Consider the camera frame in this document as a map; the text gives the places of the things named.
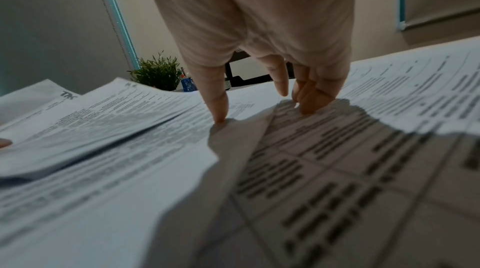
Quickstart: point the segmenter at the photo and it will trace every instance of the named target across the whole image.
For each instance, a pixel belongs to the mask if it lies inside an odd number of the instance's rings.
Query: beige wall
[[[139,57],[164,50],[183,64],[175,42],[153,0],[117,0]],[[425,45],[480,35],[480,15],[470,15],[399,32],[397,0],[356,0],[352,38],[353,60],[362,60]],[[254,60],[232,66],[244,79],[262,75]]]

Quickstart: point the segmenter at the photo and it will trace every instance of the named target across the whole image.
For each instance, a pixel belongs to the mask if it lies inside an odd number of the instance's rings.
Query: green plant
[[[140,69],[128,71],[132,81],[165,91],[173,91],[177,88],[182,72],[178,68],[179,62],[176,57],[165,58],[158,53],[158,58],[155,56],[153,60],[140,58],[138,62]]]

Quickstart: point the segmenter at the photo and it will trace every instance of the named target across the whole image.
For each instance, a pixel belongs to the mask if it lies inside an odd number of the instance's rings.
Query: white paper
[[[0,178],[41,178],[200,103],[198,96],[117,78],[22,123],[14,144],[0,151]]]
[[[196,105],[94,157],[0,192],[0,265],[187,267],[280,99],[272,83],[228,95],[224,126]]]
[[[193,267],[476,268],[480,38],[353,63],[283,102]]]
[[[47,104],[59,105],[64,101],[71,101],[79,95],[69,91],[49,79],[45,79],[31,86],[0,96],[0,131],[3,125],[17,118],[30,117],[33,112]]]

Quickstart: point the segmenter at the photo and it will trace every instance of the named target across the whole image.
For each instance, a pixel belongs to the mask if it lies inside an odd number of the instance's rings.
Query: wall
[[[139,57],[149,57],[164,50],[167,55],[180,53],[153,0],[117,0]],[[480,15],[397,31],[397,0],[356,0],[352,36],[352,58],[362,60],[425,45],[480,35]],[[255,60],[232,65],[233,75],[249,79],[263,75]]]
[[[128,77],[103,0],[0,0],[0,96],[44,79],[85,93]]]

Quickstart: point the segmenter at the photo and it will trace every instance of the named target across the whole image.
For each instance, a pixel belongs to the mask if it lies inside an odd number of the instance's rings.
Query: paper
[[[41,113],[36,111],[41,106],[59,105],[64,101],[71,101],[79,95],[62,88],[49,79],[35,83],[26,88],[14,91],[0,97],[0,130],[6,123],[18,117],[31,117],[32,114]]]
[[[16,137],[13,145],[0,152],[0,178],[41,178],[200,103],[198,96],[182,96],[117,78],[24,122],[22,130],[28,134],[22,134],[23,139]]]
[[[476,268],[480,38],[353,63],[279,105],[193,267]]]
[[[170,94],[200,100],[198,93]],[[280,99],[272,83],[228,94],[224,126],[214,126],[198,104],[75,165],[0,192],[0,266],[186,267]]]

